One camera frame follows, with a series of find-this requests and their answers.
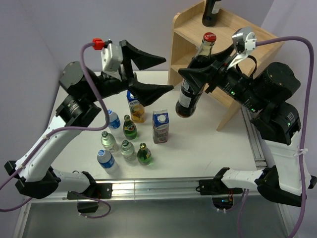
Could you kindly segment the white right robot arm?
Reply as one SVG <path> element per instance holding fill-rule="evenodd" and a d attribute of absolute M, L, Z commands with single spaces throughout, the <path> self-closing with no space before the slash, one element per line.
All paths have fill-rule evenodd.
<path fill-rule="evenodd" d="M 299 89 L 292 69 L 280 62 L 270 63 L 258 76 L 245 75 L 239 65 L 231 65 L 233 47 L 210 57 L 194 57 L 179 74 L 195 92 L 221 89 L 254 113 L 251 124 L 269 146 L 275 164 L 257 171 L 222 168 L 213 179 L 201 180 L 201 195 L 242 193 L 257 190 L 265 199 L 299 207 L 314 188 L 317 178 L 301 172 L 304 160 L 299 154 L 304 125 L 297 109 L 287 100 Z"/>

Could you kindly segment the cola glass bottle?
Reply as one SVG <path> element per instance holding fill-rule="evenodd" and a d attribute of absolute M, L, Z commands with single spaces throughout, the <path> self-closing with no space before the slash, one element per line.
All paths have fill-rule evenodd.
<path fill-rule="evenodd" d="M 191 59 L 187 68 L 178 71 L 183 77 L 183 82 L 175 110 L 182 118 L 188 118 L 195 112 L 197 102 L 205 86 L 197 70 L 210 65 L 211 52 L 215 42 L 216 35 L 212 32 L 206 32 L 203 35 L 199 49 Z"/>
<path fill-rule="evenodd" d="M 206 0 L 205 10 L 202 17 L 202 24 L 204 26 L 215 26 L 220 7 L 221 0 Z"/>

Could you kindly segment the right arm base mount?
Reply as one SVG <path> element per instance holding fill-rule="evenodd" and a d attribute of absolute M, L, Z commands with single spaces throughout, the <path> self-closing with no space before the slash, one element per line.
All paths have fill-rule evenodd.
<path fill-rule="evenodd" d="M 222 197 L 212 197 L 212 203 L 216 209 L 227 210 L 233 207 L 234 188 L 228 188 L 221 181 L 214 179 L 201 179 L 195 188 L 200 195 L 222 195 Z"/>

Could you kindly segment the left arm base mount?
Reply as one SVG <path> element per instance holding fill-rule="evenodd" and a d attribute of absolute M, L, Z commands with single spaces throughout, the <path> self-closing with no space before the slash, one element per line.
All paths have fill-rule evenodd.
<path fill-rule="evenodd" d="M 96 183 L 90 185 L 84 192 L 69 191 L 67 200 L 77 200 L 77 211 L 81 216 L 97 219 L 107 216 L 111 212 L 111 206 L 104 199 L 110 199 L 112 195 L 112 183 Z M 107 211 L 103 215 L 93 216 L 101 205 L 105 205 Z"/>

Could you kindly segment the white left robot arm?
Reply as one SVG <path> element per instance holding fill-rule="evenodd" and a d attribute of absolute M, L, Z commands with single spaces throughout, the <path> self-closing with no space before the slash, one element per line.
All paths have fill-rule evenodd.
<path fill-rule="evenodd" d="M 83 46 L 87 48 L 101 53 L 101 74 L 95 75 L 83 59 L 69 63 L 59 80 L 67 97 L 48 128 L 22 158 L 4 166 L 22 195 L 42 199 L 54 192 L 71 192 L 93 197 L 97 185 L 88 172 L 58 171 L 52 167 L 54 160 L 81 132 L 92 130 L 91 123 L 100 112 L 107 112 L 104 98 L 129 91 L 148 106 L 173 89 L 171 85 L 141 83 L 132 69 L 134 65 L 139 70 L 157 66 L 165 62 L 163 57 L 139 50 L 126 40 L 114 44 L 95 38 Z"/>

